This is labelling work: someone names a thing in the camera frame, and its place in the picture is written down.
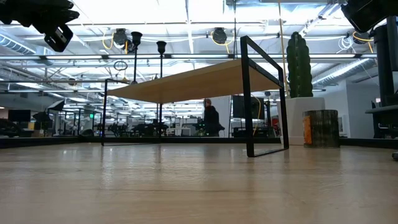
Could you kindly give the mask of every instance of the light stand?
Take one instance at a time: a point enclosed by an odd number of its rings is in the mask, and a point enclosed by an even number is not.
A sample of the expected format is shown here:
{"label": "light stand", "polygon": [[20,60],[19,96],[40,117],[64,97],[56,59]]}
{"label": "light stand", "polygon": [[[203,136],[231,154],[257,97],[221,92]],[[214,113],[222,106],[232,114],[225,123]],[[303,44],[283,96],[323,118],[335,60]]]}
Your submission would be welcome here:
{"label": "light stand", "polygon": [[[158,41],[156,42],[157,44],[157,51],[160,53],[160,78],[163,78],[163,54],[166,51],[166,42],[164,41]],[[162,128],[163,128],[163,122],[162,122],[162,109],[163,109],[163,104],[160,104],[159,108],[159,137],[162,137]]]}
{"label": "light stand", "polygon": [[140,32],[132,32],[132,44],[134,47],[134,80],[132,81],[131,84],[137,84],[137,51],[138,51],[138,45],[141,44],[141,37],[142,34]]}

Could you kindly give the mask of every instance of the person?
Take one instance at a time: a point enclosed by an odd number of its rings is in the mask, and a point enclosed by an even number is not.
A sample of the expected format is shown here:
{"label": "person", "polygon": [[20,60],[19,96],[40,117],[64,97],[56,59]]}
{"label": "person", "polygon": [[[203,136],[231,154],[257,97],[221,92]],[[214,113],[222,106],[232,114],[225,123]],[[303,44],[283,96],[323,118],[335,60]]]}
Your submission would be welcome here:
{"label": "person", "polygon": [[218,137],[220,118],[210,99],[205,99],[205,130],[207,136]]}

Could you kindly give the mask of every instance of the ceiling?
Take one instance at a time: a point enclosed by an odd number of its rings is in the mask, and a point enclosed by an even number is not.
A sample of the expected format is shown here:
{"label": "ceiling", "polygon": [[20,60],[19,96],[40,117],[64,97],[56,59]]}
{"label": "ceiling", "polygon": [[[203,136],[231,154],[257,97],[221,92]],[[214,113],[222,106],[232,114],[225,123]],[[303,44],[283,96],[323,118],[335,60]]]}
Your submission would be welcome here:
{"label": "ceiling", "polygon": [[[166,54],[233,54],[234,30],[237,35],[237,52],[240,53],[239,38],[248,35],[257,45],[268,54],[281,54],[281,43],[284,46],[290,35],[301,32],[307,40],[311,54],[353,54],[370,53],[368,44],[358,45],[352,42],[352,37],[344,39],[347,34],[354,31],[351,24],[344,17],[338,4],[327,4],[327,0],[289,0],[282,1],[281,15],[283,19],[283,38],[280,36],[279,7],[277,1],[240,0],[234,13],[232,0],[74,0],[72,9],[80,13],[79,19],[71,21],[68,26],[74,37],[62,55],[122,55],[125,52],[115,45],[111,49],[112,33],[116,29],[124,28],[127,33],[138,31],[143,33],[142,42],[138,49],[139,55],[158,54],[156,42],[167,42]],[[222,27],[228,36],[228,46],[216,45],[211,33],[215,27]],[[18,23],[6,26],[0,24],[0,35],[12,36],[15,41],[26,46],[48,48],[43,40],[43,35],[33,27],[22,27]],[[0,46],[0,55],[20,55],[7,47]],[[125,71],[114,69],[116,60],[89,60],[90,57],[82,56],[76,60],[57,60],[44,64],[33,60],[2,60],[2,68],[7,65],[19,67],[27,71],[26,80],[42,79],[67,80],[104,80],[106,78],[126,77],[132,80],[134,61],[123,60],[128,64]],[[312,75],[315,77],[327,70],[341,64],[350,63],[344,57],[333,57],[332,60],[312,59]],[[164,76],[206,67],[228,59],[196,58],[189,56],[185,59],[165,59]],[[257,63],[270,73],[277,75],[276,71],[262,61]],[[144,82],[159,76],[160,60],[158,58],[139,59],[137,61],[137,81]],[[26,86],[13,85],[13,88],[27,89]],[[59,83],[46,88],[53,89],[84,89],[82,84],[70,86]],[[69,97],[66,93],[59,95]],[[86,96],[92,102],[100,102],[97,97]]]}

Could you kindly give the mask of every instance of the black metal frame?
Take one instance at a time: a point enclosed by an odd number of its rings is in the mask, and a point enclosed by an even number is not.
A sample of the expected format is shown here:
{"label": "black metal frame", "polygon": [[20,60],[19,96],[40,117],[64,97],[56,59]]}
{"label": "black metal frame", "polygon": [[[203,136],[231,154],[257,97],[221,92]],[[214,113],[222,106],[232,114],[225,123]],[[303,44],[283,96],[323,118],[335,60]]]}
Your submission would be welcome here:
{"label": "black metal frame", "polygon": [[[268,63],[278,70],[278,80],[269,72],[261,68],[256,62],[249,58],[248,46],[253,48],[260,54]],[[283,69],[263,51],[252,39],[248,36],[241,37],[241,60],[242,60],[242,79],[243,79],[243,98],[244,98],[244,114],[246,126],[246,150],[248,157],[258,157],[271,154],[274,152],[289,149],[289,136],[287,133],[287,115],[286,115],[286,101],[285,101],[285,88],[284,88],[284,71]],[[254,137],[253,137],[253,121],[251,116],[251,87],[250,87],[250,71],[249,68],[257,70],[270,81],[280,86],[280,115],[282,117],[282,133],[284,138],[284,147],[282,149],[265,151],[260,154],[254,153]]]}
{"label": "black metal frame", "polygon": [[[269,72],[265,71],[261,68],[256,62],[248,57],[248,46],[252,47],[257,53],[259,53],[268,63],[274,66],[278,70],[278,79],[276,79],[273,75]],[[162,63],[163,55],[160,56],[160,61]],[[243,97],[244,97],[244,107],[245,107],[245,118],[246,118],[246,137],[241,140],[234,140],[231,141],[233,143],[246,143],[247,155],[248,157],[257,157],[257,156],[264,156],[267,154],[283,151],[289,149],[289,137],[287,133],[287,115],[286,115],[286,102],[285,102],[285,88],[284,88],[284,73],[283,69],[273,60],[269,55],[265,53],[253,40],[251,40],[248,36],[241,37],[241,59],[242,61],[242,79],[243,79]],[[280,107],[281,107],[281,116],[282,118],[282,132],[283,132],[283,148],[276,149],[276,150],[268,150],[264,151],[260,154],[254,153],[254,143],[276,143],[275,141],[270,141],[268,139],[264,139],[263,141],[259,141],[261,139],[254,139],[253,136],[253,123],[252,123],[252,116],[251,116],[251,87],[250,87],[250,74],[249,68],[253,68],[257,70],[259,73],[264,75],[270,81],[274,82],[275,84],[280,86]],[[106,136],[105,136],[105,121],[106,121],[106,104],[107,104],[107,97],[108,97],[108,82],[116,82],[116,83],[123,83],[117,80],[107,79],[105,80],[105,88],[104,88],[104,110],[103,110],[103,117],[102,117],[102,135],[101,135],[101,145],[105,146]],[[162,124],[162,104],[160,104],[159,108],[159,116],[160,119],[159,124]],[[157,138],[141,138],[136,139],[137,141],[130,141],[127,139],[122,138],[112,138],[109,139],[109,142],[116,142],[118,140],[123,140],[123,142],[129,142],[130,144],[160,144],[166,142],[178,142],[178,143],[193,143],[193,142],[206,142],[208,139],[198,138],[181,138],[181,139],[167,139],[162,138],[161,133],[158,133]],[[225,139],[210,139],[213,143],[222,143],[222,142],[229,142],[225,141]]]}

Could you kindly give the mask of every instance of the white planter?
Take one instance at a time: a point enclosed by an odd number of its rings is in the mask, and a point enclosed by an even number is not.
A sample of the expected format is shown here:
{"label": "white planter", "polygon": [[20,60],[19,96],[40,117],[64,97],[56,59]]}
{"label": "white planter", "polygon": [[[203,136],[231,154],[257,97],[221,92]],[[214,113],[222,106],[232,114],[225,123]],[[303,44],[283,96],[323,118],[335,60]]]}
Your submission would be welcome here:
{"label": "white planter", "polygon": [[[303,112],[311,110],[324,110],[325,99],[323,97],[299,97],[286,99],[287,130],[289,144],[293,146],[304,145]],[[282,117],[280,102],[278,102],[279,124],[281,141],[283,142]]]}

